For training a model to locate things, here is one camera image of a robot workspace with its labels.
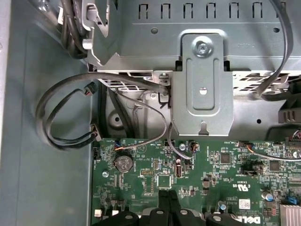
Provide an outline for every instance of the metal tab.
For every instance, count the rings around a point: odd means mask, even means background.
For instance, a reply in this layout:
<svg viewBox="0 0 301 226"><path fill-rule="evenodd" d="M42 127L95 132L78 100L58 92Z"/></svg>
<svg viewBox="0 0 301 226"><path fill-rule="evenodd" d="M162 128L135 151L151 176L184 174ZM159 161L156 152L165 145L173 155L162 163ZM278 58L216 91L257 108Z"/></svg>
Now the metal tab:
<svg viewBox="0 0 301 226"><path fill-rule="evenodd" d="M232 73L219 34L182 37L182 72L172 77L172 118L181 136L227 136L233 123Z"/></svg>

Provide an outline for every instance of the cable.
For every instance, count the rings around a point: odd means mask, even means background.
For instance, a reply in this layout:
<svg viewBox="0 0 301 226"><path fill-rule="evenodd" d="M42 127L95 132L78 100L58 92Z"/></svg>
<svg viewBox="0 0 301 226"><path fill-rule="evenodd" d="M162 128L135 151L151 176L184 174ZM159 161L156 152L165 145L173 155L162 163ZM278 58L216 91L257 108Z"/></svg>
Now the cable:
<svg viewBox="0 0 301 226"><path fill-rule="evenodd" d="M170 124L169 124L169 127L168 127L168 130L167 130L167 142L168 142L168 145L169 145L169 146L171 147L171 149L172 149L178 156L180 156L181 158L187 159L187 160L192 159L193 156L192 156L192 157L188 157L187 155L181 153L180 151L178 151L178 150L174 147L173 142L171 141L171 132L172 132L172 130L173 130L173 124L170 123Z"/></svg>
<svg viewBox="0 0 301 226"><path fill-rule="evenodd" d="M257 94L260 97L265 96L263 97L263 99L266 99L267 96L266 94L263 94L263 92L278 78L293 50L293 30L292 30L290 19L286 13L286 10L281 5L281 2L279 0L269 0L269 1L278 15L281 28L283 31L284 54L279 68L270 77L268 77L265 81L263 81L257 88Z"/></svg>
<svg viewBox="0 0 301 226"><path fill-rule="evenodd" d="M101 137L109 138L109 131L106 118L107 107L107 86L99 82L98 91L98 125L100 128Z"/></svg>
<svg viewBox="0 0 301 226"><path fill-rule="evenodd" d="M129 76L119 75L119 74L110 74L110 73L98 73L98 72L92 72L92 73L84 73L84 74L78 74L74 75L72 77L66 78L54 86L52 86L50 89L48 89L44 95L39 100L39 103L36 108L35 112L35 122L36 122L36 129L37 134L39 135L40 139L45 143L52 147L55 147L57 149L61 149L59 145L54 143L49 137L47 136L45 132L45 125L43 118L45 116L45 108L48 103L48 101L51 99L51 97L57 93L59 90L64 88L67 85L70 85L73 82L76 81L90 81L90 80L96 80L96 79L108 79L108 80L117 80L126 82L129 84L133 84L145 89L151 89L155 92L162 92L167 93L166 87L161 86L156 83L152 83L143 79L133 78Z"/></svg>
<svg viewBox="0 0 301 226"><path fill-rule="evenodd" d="M151 93L153 93L153 91L151 91L151 90L144 91L143 93L140 94L140 96L138 97L138 100L143 101L145 96L147 94L151 94ZM138 105L135 105L134 108L133 108L133 127L135 129L135 136L136 137L140 136L139 119L138 119L138 114L137 114L138 109L139 109Z"/></svg>
<svg viewBox="0 0 301 226"><path fill-rule="evenodd" d="M140 101L138 101L138 100L135 100L135 99L132 99L132 98L129 98L129 97L127 97L127 96L122 95L118 90L116 91L116 93L117 93L119 96L121 96L121 97L123 97L123 98L125 98L125 99L127 99L127 100L129 100L129 101L132 101L132 102L134 102L134 103L136 103L136 104L141 105L142 107L146 107L146 108L148 108L148 109L150 109L150 110L153 110L153 111L157 112L157 113L162 117L162 120L163 120L163 122L164 122L164 130L163 130L163 132L162 132L160 135L158 135L158 136L156 136L156 137L154 137L154 138L152 138L152 139L143 141L143 142L138 143L138 144L135 144L135 145L128 145L128 146L119 147L119 148L116 148L115 151L123 150L123 149L129 149L129 148L137 148L137 147L140 147L140 146L142 146L142 145L147 145L147 144L153 143L153 142L155 142L155 141L161 139L161 138L165 135L165 132L166 132L166 130L167 130L167 121L166 121L164 115L163 115L160 111L158 111L157 109L155 109L155 108L153 108L153 107L151 107L151 106L149 106L149 105L147 105L147 104L144 104L144 103L142 103L142 102L140 102Z"/></svg>
<svg viewBox="0 0 301 226"><path fill-rule="evenodd" d="M123 128L126 132L127 138L135 138L134 128L131 122L130 117L127 114L126 109L122 105L122 103L117 98L116 94L111 90L108 89L111 101L114 105L114 108L122 122Z"/></svg>
<svg viewBox="0 0 301 226"><path fill-rule="evenodd" d="M82 0L72 0L73 2L73 10L74 10L74 15L75 15L75 23L77 26L77 30L79 31L80 36L85 36L86 30L82 24L81 20L81 5L82 5Z"/></svg>
<svg viewBox="0 0 301 226"><path fill-rule="evenodd" d="M73 12L71 0L61 0L61 2L63 6L64 16L66 19L64 23L66 22L68 24L68 28L72 35L72 38L74 39L75 45L77 46L77 48L79 48L81 52L87 53L87 51L82 46L82 41L75 22L75 15Z"/></svg>
<svg viewBox="0 0 301 226"><path fill-rule="evenodd" d="M301 161L301 159L287 159L287 158L274 157L274 156L270 156L270 155L266 155L266 154L260 154L260 153L257 153L255 151L253 151L251 149L250 145L247 145L246 147L249 150L249 152L251 152L252 154L263 157L263 158L268 158L268 159L272 159L272 160L279 160L279 161Z"/></svg>
<svg viewBox="0 0 301 226"><path fill-rule="evenodd" d="M63 138L59 138L59 137L53 137L52 134L51 134L51 125L52 125L52 122L53 122L54 118L56 117L58 112L62 109L62 107L76 93L81 93L82 95L85 96L84 91L82 91L81 89L75 89L74 91L69 93L63 100L61 100L59 102L59 104L50 113L50 115L49 115L49 117L46 121L45 131L46 131L46 134L47 134L48 138L51 139L53 142L61 142L62 144L76 144L76 143L81 142L84 138L90 136L93 133L93 132L88 132L88 133L86 133L86 134L84 134L84 135L82 135L82 136L80 136L79 138L76 138L76 139L63 139Z"/></svg>

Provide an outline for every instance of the metal hole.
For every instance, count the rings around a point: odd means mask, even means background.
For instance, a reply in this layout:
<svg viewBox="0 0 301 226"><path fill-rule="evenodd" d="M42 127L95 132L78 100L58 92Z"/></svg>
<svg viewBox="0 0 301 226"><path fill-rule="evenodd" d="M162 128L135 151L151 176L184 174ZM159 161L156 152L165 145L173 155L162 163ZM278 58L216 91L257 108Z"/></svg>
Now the metal hole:
<svg viewBox="0 0 301 226"><path fill-rule="evenodd" d="M157 27L153 27L150 32L152 34L157 34L158 33L158 28Z"/></svg>
<svg viewBox="0 0 301 226"><path fill-rule="evenodd" d="M200 93L201 95L206 95L206 94L207 94L207 89L206 89L206 88L200 88L200 89L199 89L199 93Z"/></svg>
<svg viewBox="0 0 301 226"><path fill-rule="evenodd" d="M274 27L274 28L273 28L273 32L278 33L279 31L280 31L279 28L277 28L277 27Z"/></svg>

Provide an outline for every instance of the white label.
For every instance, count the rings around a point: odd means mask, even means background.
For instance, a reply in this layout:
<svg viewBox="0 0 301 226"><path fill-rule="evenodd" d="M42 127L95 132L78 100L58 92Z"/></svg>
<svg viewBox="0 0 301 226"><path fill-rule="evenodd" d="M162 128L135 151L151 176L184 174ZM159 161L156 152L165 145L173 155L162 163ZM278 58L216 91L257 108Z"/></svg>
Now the white label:
<svg viewBox="0 0 301 226"><path fill-rule="evenodd" d="M240 192L248 192L249 188L251 186L250 185L242 185L242 184L238 184L238 185L234 184L233 187L237 187Z"/></svg>
<svg viewBox="0 0 301 226"><path fill-rule="evenodd" d="M239 209L240 210L250 210L251 209L251 202L249 199L239 199Z"/></svg>
<svg viewBox="0 0 301 226"><path fill-rule="evenodd" d="M100 218L102 216L102 210L94 210L94 217Z"/></svg>
<svg viewBox="0 0 301 226"><path fill-rule="evenodd" d="M239 222L245 223L245 224L258 224L260 225L261 220L260 217L246 217L246 216L237 216L235 219Z"/></svg>

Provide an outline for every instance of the integrated circuit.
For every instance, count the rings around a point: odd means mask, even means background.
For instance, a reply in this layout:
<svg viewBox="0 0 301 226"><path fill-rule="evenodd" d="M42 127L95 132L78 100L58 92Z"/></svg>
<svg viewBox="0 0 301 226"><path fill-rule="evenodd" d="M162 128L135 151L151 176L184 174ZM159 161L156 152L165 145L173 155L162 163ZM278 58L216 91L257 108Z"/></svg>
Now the integrated circuit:
<svg viewBox="0 0 301 226"><path fill-rule="evenodd" d="M158 175L157 176L157 188L170 188L171 177L170 175Z"/></svg>
<svg viewBox="0 0 301 226"><path fill-rule="evenodd" d="M221 153L221 163L222 164L231 163L230 153Z"/></svg>
<svg viewBox="0 0 301 226"><path fill-rule="evenodd" d="M270 171L280 171L280 162L279 161L270 161L269 162Z"/></svg>

